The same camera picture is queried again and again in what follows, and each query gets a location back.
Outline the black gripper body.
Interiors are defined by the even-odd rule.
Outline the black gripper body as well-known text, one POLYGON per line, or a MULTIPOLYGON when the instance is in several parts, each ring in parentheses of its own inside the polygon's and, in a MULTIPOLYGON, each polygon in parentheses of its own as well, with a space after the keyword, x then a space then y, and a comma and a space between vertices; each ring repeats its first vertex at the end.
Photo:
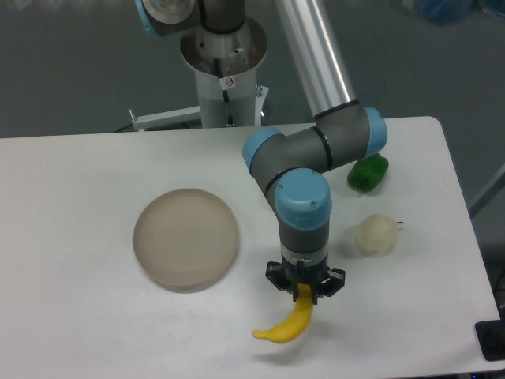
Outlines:
POLYGON ((315 264, 308 262, 304 258, 295 258, 293 260, 282 257, 280 262, 282 261, 293 265, 294 278, 296 280, 296 295, 297 286, 299 284, 308 284, 311 288, 311 284, 323 276, 329 269, 327 265, 327 256, 320 260, 317 259, 315 264))

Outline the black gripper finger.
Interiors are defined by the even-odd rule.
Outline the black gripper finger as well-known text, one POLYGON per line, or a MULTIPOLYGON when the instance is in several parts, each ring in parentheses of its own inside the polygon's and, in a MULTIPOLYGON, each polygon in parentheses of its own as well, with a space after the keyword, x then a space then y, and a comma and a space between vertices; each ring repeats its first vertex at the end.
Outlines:
POLYGON ((279 291, 287 292, 292 296, 293 301, 296 301, 296 280, 293 265, 285 261, 269 261, 265 276, 279 291))
POLYGON ((344 270, 329 268, 323 276, 311 284, 312 303, 317 305, 320 298, 332 297, 345 286, 345 282, 344 270))

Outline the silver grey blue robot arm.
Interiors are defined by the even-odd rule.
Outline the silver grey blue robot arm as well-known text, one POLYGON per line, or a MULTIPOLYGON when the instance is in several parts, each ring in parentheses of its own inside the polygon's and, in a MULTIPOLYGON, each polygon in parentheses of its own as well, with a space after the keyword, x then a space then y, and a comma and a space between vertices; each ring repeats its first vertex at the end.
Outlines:
MULTIPOLYGON (((245 3, 141 0, 136 7, 148 33, 181 34, 202 126, 252 125, 267 37, 245 3)), ((376 109, 360 104, 324 4, 277 1, 275 8, 314 123, 291 135, 260 129, 246 140, 242 156, 279 224, 282 259, 267 265, 267 278, 295 298, 307 286, 316 302, 345 283, 344 271, 327 264, 332 199, 324 174, 379 152, 387 127, 376 109)))

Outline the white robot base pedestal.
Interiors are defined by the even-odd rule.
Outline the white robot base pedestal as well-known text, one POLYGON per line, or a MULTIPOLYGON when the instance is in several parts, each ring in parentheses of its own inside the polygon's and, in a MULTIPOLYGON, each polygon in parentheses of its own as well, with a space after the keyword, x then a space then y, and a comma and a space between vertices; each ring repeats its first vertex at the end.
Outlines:
POLYGON ((203 128, 256 124, 256 73, 267 53, 258 22, 246 17, 230 34, 191 28, 182 34, 181 53, 194 72, 203 128))

